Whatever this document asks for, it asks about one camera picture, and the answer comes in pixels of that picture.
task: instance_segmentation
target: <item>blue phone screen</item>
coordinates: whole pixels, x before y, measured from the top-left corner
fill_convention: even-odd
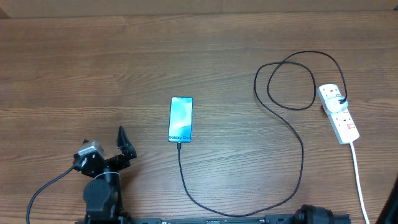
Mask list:
[[[169,141],[190,142],[192,135],[192,97],[173,97],[170,107]]]

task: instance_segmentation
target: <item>power strip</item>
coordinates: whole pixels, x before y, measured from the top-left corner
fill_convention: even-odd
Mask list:
[[[326,84],[318,88],[318,96],[321,99],[323,109],[328,113],[326,100],[341,96],[341,93],[336,85]],[[347,108],[338,112],[329,113],[328,118],[330,124],[340,144],[349,144],[359,138],[358,129]]]

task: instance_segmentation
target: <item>wood grain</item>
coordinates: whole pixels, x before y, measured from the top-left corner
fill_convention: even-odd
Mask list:
[[[0,21],[0,223],[24,223],[33,193],[67,170],[83,139],[118,153],[119,125],[138,158],[121,172],[134,217],[216,217],[183,191],[176,145],[167,142],[170,98],[195,99],[193,141],[182,149],[192,196],[239,214],[288,197],[297,182],[300,145],[255,100],[254,74],[299,50],[321,50],[340,63],[364,201],[375,222],[398,173],[398,14],[323,12],[207,16],[94,17]],[[320,55],[292,60],[310,67],[317,85],[341,78]],[[292,213],[302,204],[349,213],[364,223],[349,146],[338,144],[319,99],[286,111],[266,95],[272,68],[259,77],[261,98],[301,135],[301,186],[287,203],[258,214]],[[274,98],[302,106],[310,75],[283,66]],[[90,178],[72,172],[37,197],[32,223],[73,223],[85,214]]]
[[[0,0],[11,18],[393,10],[398,0]]]

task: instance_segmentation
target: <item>power adapter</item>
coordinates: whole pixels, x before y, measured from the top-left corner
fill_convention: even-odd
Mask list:
[[[353,118],[348,111],[348,102],[341,101],[344,99],[341,96],[340,90],[334,84],[322,85],[318,88],[318,96],[321,99],[323,109],[328,115],[331,127],[333,128],[337,140],[340,144],[350,144],[351,152],[353,154],[354,171],[356,186],[358,189],[359,202],[363,217],[366,224],[369,224],[368,215],[366,214],[365,205],[362,197],[361,183],[359,182],[358,165],[356,162],[356,154],[353,142],[359,138],[358,129],[355,126]]]

